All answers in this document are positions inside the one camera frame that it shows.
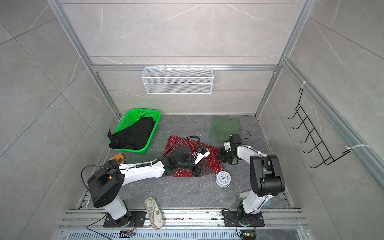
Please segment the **black skirt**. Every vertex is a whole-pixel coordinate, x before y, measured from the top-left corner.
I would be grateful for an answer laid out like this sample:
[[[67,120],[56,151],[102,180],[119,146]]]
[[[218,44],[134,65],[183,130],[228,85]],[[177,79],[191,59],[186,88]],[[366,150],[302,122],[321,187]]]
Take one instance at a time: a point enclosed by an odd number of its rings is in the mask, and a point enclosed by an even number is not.
[[[110,148],[141,150],[148,142],[148,139],[155,126],[155,121],[151,117],[143,117],[132,126],[129,126],[114,134],[109,131]]]

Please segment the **green skirt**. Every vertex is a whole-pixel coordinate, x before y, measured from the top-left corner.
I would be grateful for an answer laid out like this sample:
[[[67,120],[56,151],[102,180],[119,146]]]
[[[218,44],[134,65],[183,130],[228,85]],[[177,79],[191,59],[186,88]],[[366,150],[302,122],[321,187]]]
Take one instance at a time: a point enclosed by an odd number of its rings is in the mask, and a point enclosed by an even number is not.
[[[213,116],[209,136],[211,140],[226,141],[232,134],[241,135],[241,124],[238,118]]]

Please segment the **black wall hook rack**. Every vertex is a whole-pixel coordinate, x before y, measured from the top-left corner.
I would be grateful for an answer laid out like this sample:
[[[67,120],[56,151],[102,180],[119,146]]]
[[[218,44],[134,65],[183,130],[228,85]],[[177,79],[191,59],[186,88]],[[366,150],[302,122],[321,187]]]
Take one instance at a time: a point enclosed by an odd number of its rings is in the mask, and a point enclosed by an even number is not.
[[[310,165],[311,169],[316,169],[322,165],[328,166],[337,160],[341,159],[342,157],[348,155],[352,152],[352,150],[346,150],[341,153],[339,157],[334,157],[329,148],[327,147],[327,144],[324,142],[323,138],[321,137],[320,132],[313,124],[312,120],[309,118],[309,115],[304,110],[303,106],[301,105],[301,99],[303,97],[303,89],[300,89],[299,94],[299,100],[295,107],[295,112],[291,117],[287,117],[288,120],[294,120],[298,119],[300,120],[300,123],[296,127],[292,127],[293,130],[299,130],[301,128],[305,129],[307,132],[306,138],[303,141],[299,141],[300,144],[304,145],[307,142],[310,142],[312,144],[312,148],[308,151],[303,151],[304,154],[311,154],[312,152],[316,152],[320,155],[320,162],[315,165]]]

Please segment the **orange plush toy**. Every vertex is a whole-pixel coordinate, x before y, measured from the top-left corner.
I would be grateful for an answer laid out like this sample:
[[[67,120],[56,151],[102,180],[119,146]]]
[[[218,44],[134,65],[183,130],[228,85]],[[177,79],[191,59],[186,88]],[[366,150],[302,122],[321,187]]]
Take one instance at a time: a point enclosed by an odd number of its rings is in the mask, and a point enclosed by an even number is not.
[[[122,153],[119,153],[119,154],[113,156],[112,158],[110,158],[109,161],[115,161],[118,164],[124,164],[125,163],[125,157]]]

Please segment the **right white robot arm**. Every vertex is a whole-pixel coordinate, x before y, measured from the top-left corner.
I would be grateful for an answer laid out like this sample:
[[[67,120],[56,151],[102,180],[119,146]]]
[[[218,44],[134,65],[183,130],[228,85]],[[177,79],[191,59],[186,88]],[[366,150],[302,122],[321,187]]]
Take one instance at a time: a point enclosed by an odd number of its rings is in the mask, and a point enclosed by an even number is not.
[[[234,160],[244,160],[250,165],[251,190],[237,208],[237,219],[242,226],[263,226],[262,207],[286,188],[279,158],[262,154],[243,144],[239,134],[231,134],[220,148],[218,159],[232,166]]]

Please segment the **green plastic basket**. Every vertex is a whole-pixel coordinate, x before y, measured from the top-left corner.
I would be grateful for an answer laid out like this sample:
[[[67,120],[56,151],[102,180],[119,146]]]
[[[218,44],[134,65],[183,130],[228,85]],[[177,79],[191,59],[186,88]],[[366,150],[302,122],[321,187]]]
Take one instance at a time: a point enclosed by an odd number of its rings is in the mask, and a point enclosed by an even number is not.
[[[129,126],[132,126],[134,123],[136,123],[139,119],[143,117],[151,117],[156,122],[146,146],[141,150],[128,150],[128,149],[115,149],[115,150],[120,150],[120,151],[130,152],[130,153],[137,153],[137,154],[145,154],[148,151],[151,140],[154,136],[154,133],[156,131],[156,128],[161,118],[161,114],[159,111],[149,110],[149,109],[132,109],[123,117],[121,123],[118,125],[114,133],[119,132]]]

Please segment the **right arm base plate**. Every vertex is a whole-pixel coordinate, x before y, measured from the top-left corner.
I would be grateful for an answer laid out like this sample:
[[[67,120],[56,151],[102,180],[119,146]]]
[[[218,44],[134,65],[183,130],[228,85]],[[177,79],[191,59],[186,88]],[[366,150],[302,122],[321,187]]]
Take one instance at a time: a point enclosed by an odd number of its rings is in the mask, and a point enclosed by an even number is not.
[[[226,227],[264,227],[264,217],[261,212],[257,214],[245,214],[241,211],[221,211]]]

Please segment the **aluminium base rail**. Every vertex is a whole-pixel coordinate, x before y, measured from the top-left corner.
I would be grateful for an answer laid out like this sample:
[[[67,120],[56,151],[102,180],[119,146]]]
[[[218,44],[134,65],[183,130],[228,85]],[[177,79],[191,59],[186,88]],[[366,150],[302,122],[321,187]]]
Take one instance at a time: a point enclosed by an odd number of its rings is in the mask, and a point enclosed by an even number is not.
[[[138,228],[104,228],[103,210],[68,210],[59,223],[57,240],[311,240],[299,209],[266,209],[264,227],[226,227],[220,209],[162,210],[165,225],[155,230],[148,214]]]

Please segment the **red polka dot skirt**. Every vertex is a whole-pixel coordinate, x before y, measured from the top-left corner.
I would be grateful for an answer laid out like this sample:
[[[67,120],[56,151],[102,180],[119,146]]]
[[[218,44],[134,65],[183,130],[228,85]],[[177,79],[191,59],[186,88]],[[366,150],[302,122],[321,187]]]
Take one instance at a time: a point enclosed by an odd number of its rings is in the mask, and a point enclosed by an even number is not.
[[[168,156],[173,156],[176,152],[180,154],[189,154],[189,157],[198,149],[198,141],[185,140],[178,144],[168,153]],[[187,167],[178,167],[177,170],[171,170],[168,176],[171,177],[201,177],[204,175],[215,174],[223,170],[222,162],[217,159],[219,148],[202,143],[201,148],[205,147],[210,151],[208,157],[204,157],[198,162],[196,167],[189,169]]]

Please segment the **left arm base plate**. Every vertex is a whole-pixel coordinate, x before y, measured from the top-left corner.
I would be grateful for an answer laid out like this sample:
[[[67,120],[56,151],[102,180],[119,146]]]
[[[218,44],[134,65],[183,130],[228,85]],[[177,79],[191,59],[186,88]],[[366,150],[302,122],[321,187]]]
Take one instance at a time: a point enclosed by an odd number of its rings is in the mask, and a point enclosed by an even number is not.
[[[107,213],[106,220],[103,224],[104,228],[132,228],[135,224],[136,227],[142,228],[146,219],[145,211],[129,212],[119,220],[114,220],[112,216]]]

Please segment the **patterned beige shoe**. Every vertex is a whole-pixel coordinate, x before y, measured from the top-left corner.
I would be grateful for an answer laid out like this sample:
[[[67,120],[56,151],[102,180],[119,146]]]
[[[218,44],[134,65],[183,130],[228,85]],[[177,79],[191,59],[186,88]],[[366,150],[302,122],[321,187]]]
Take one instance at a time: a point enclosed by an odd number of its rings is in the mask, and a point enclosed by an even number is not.
[[[149,197],[144,202],[151,226],[155,230],[161,229],[165,224],[165,218],[154,197]]]

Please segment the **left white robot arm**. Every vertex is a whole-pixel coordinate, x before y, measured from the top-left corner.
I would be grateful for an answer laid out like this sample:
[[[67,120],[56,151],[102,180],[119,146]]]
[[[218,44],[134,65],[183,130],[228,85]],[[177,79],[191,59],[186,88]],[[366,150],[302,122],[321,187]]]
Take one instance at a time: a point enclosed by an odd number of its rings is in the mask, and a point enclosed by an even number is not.
[[[191,153],[188,146],[182,145],[143,164],[108,161],[87,180],[86,186],[94,207],[105,209],[107,217],[118,221],[130,216],[126,204],[118,196],[122,186],[144,179],[171,176],[178,170],[190,170],[194,177],[201,177],[210,170],[203,161],[209,155],[210,151],[204,146]]]

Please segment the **beige small remote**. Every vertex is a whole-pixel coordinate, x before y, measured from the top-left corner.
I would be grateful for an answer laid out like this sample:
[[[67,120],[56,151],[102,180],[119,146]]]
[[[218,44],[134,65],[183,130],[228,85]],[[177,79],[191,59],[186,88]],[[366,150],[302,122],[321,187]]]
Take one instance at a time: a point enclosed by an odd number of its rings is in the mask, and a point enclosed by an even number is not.
[[[240,200],[240,201],[245,200],[245,199],[248,197],[248,195],[250,194],[250,192],[251,192],[251,191],[246,191],[246,192],[243,192],[243,193],[238,194],[239,200]]]

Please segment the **white round clock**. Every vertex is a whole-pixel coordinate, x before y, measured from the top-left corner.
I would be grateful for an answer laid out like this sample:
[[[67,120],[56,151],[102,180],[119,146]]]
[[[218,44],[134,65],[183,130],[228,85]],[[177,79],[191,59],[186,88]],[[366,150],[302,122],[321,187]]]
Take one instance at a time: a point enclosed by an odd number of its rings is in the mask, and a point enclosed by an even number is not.
[[[216,184],[221,188],[227,188],[229,187],[232,177],[231,175],[226,171],[220,171],[216,175]]]

